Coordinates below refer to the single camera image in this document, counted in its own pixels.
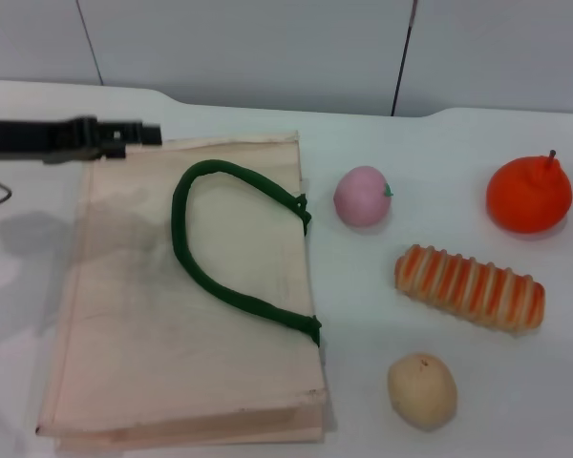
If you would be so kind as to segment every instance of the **orange fruit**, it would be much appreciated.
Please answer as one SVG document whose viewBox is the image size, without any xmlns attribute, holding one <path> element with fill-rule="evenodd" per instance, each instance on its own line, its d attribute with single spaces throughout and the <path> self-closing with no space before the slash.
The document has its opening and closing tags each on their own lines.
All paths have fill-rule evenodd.
<svg viewBox="0 0 573 458">
<path fill-rule="evenodd" d="M 550 156 L 520 157 L 498 169 L 486 189 L 488 213 L 521 234 L 545 231 L 568 212 L 573 193 L 561 164 Z"/>
</svg>

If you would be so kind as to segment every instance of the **plastic fruit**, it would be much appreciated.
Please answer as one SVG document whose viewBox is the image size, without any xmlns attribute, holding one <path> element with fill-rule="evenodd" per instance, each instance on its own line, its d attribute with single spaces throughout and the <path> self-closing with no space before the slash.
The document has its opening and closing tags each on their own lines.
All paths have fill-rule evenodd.
<svg viewBox="0 0 573 458">
<path fill-rule="evenodd" d="M 396 412 L 424 430 L 446 424 L 456 413 L 455 379 L 439 358 L 414 353 L 389 369 L 389 396 Z"/>
<path fill-rule="evenodd" d="M 394 267 L 394 285 L 412 299 L 505 332 L 536 329 L 543 321 L 545 289 L 530 275 L 412 245 Z"/>
<path fill-rule="evenodd" d="M 573 194 L 561 164 L 550 156 L 521 157 L 498 169 L 488 183 L 488 213 L 503 228 L 521 234 L 545 231 L 568 212 Z"/>
<path fill-rule="evenodd" d="M 350 170 L 333 195 L 335 211 L 350 226 L 371 226 L 382 220 L 391 206 L 391 187 L 373 167 Z"/>
</svg>

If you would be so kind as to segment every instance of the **bread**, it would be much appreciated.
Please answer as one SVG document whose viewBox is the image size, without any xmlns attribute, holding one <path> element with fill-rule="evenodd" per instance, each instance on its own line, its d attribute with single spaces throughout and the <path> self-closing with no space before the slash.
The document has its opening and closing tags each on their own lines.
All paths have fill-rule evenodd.
<svg viewBox="0 0 573 458">
<path fill-rule="evenodd" d="M 535 329 L 543 321 L 545 291 L 530 275 L 413 245 L 394 268 L 395 285 L 413 299 L 502 331 Z"/>
</svg>

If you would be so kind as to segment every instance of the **white table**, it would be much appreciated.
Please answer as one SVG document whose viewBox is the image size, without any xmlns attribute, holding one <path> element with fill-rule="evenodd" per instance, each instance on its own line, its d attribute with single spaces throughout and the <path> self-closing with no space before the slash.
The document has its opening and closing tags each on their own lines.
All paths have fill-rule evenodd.
<svg viewBox="0 0 573 458">
<path fill-rule="evenodd" d="M 488 178 L 516 156 L 554 148 L 573 184 L 572 114 L 287 113 L 190 106 L 144 90 L 0 82 L 0 118 L 85 114 L 160 123 L 166 139 L 297 129 L 313 215 L 310 275 L 332 410 L 325 443 L 124 456 L 573 458 L 573 207 L 561 231 L 537 240 L 501 232 L 483 208 Z M 344 226 L 331 202 L 337 179 L 362 164 L 380 168 L 395 193 L 388 224 L 367 233 Z M 14 189 L 0 206 L 0 458 L 54 456 L 33 430 L 80 170 L 0 163 Z M 413 242 L 532 274 L 547 290 L 541 331 L 514 339 L 397 295 L 393 263 Z M 433 434 L 404 424 L 386 394 L 390 363 L 416 350 L 442 357 L 459 388 L 458 415 Z"/>
</svg>

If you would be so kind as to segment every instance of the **orange striped bread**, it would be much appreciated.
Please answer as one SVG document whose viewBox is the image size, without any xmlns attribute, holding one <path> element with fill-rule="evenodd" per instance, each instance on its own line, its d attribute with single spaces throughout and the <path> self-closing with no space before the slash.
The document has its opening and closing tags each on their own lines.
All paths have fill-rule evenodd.
<svg viewBox="0 0 573 458">
<path fill-rule="evenodd" d="M 545 291 L 530 275 L 413 245 L 394 267 L 396 288 L 473 323 L 508 332 L 539 327 Z"/>
</svg>

